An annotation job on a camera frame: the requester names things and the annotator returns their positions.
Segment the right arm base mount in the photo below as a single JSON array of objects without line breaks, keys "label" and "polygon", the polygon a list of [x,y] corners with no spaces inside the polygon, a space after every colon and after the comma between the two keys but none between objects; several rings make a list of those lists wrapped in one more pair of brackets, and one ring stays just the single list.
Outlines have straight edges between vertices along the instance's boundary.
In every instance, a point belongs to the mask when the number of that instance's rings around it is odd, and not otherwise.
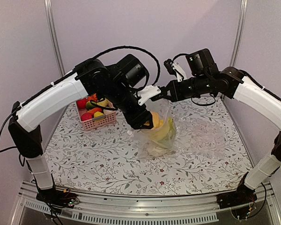
[{"label": "right arm base mount", "polygon": [[[257,196],[254,190],[249,189],[244,184],[238,185],[237,189],[232,192],[219,194],[216,196],[216,201],[220,209],[236,207],[239,205],[254,203]],[[237,219],[244,219],[250,215],[250,206],[241,207],[232,210],[232,215]]]}]

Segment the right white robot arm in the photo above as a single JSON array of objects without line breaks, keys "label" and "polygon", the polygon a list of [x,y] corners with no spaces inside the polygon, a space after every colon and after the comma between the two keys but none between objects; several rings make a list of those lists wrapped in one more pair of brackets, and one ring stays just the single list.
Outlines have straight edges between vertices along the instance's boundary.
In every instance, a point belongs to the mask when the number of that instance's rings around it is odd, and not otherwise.
[{"label": "right white robot arm", "polygon": [[161,88],[161,98],[171,102],[200,98],[203,94],[216,96],[218,93],[243,103],[271,121],[279,133],[274,147],[241,180],[233,201],[243,204],[265,179],[281,167],[281,98],[258,84],[247,72],[227,67],[220,71],[210,51],[205,48],[191,54],[184,53],[192,77],[187,78],[183,69],[167,59],[164,66],[176,77]]}]

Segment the pink dotted zip bag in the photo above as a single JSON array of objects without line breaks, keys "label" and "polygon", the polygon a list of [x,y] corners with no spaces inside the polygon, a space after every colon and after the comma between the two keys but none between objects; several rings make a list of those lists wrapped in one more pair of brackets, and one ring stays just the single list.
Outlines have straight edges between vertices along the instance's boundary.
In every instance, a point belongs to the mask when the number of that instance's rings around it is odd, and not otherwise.
[{"label": "pink dotted zip bag", "polygon": [[155,143],[156,145],[162,146],[163,148],[171,149],[171,152],[165,154],[163,156],[171,155],[175,153],[174,150],[174,142],[175,139],[172,141],[167,140],[167,130],[168,130],[168,118],[171,117],[170,115],[170,102],[166,99],[160,99],[157,101],[148,100],[146,102],[146,107],[151,112],[156,112],[160,115],[161,119],[163,120],[163,126],[152,130],[152,129],[142,129],[142,130],[129,130],[127,132],[128,137],[134,141],[138,141],[138,157],[140,159],[154,159],[154,158],[147,158],[144,156],[144,147],[148,143]]}]

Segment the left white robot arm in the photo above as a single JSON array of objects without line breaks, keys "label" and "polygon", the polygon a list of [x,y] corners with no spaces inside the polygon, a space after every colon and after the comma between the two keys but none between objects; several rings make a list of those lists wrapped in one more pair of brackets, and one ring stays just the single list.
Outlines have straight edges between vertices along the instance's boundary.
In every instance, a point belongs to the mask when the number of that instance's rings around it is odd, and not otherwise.
[{"label": "left white robot arm", "polygon": [[128,54],[115,64],[105,66],[95,55],[62,78],[52,82],[24,102],[15,102],[2,126],[14,142],[14,148],[25,157],[35,178],[38,192],[49,203],[57,203],[60,193],[44,158],[41,123],[71,103],[93,94],[109,100],[121,110],[134,129],[150,129],[152,115],[136,94],[136,84],[149,79],[146,67]]}]

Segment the green plush pepper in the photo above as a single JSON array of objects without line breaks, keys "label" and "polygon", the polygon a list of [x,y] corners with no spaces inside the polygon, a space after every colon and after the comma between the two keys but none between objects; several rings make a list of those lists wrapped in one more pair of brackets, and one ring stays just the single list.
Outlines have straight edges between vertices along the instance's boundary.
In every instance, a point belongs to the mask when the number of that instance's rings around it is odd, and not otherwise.
[{"label": "green plush pepper", "polygon": [[171,117],[169,117],[166,138],[167,138],[167,140],[172,141],[173,139],[175,139],[175,137],[176,137],[176,125],[175,125],[174,120]]}]

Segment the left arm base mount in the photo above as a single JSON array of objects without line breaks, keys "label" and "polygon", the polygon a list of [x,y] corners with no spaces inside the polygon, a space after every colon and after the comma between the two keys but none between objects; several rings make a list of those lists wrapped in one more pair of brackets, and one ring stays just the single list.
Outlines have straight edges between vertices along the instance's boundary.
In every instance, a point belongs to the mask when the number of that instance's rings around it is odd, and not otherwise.
[{"label": "left arm base mount", "polygon": [[44,203],[59,209],[73,208],[80,202],[78,195],[71,192],[71,189],[69,188],[57,190],[54,186],[50,189],[42,190],[37,186],[37,191],[37,200],[43,201]]}]

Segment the white plush cauliflower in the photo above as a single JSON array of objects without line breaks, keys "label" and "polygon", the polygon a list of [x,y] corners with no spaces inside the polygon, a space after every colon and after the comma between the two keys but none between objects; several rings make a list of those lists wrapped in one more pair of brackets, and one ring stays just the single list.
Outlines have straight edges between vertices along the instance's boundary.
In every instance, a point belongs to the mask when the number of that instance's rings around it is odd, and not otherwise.
[{"label": "white plush cauliflower", "polygon": [[163,148],[155,143],[148,143],[144,147],[144,156],[147,158],[158,158],[171,152],[171,149]]}]

